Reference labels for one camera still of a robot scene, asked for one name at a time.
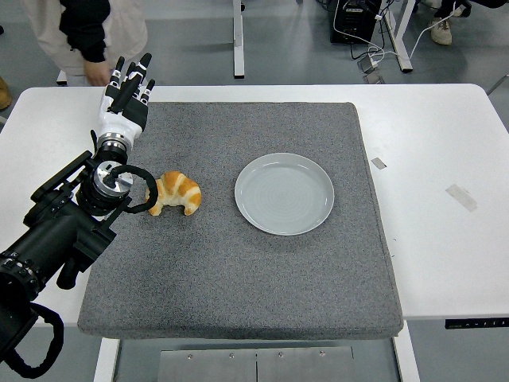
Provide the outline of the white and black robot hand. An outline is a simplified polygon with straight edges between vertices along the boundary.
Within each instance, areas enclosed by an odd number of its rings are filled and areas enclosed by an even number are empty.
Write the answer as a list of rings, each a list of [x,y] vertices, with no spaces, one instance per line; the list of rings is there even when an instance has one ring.
[[[99,107],[99,136],[112,132],[134,141],[145,130],[148,103],[155,85],[155,80],[143,84],[151,60],[152,55],[145,53],[138,63],[129,64],[122,77],[125,59],[118,59]]]

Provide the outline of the person's hand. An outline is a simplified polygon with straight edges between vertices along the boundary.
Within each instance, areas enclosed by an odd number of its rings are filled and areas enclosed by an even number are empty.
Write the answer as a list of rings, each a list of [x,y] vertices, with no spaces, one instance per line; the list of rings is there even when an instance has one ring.
[[[111,78],[111,68],[107,61],[90,62],[84,61],[84,75],[91,86],[107,86]]]

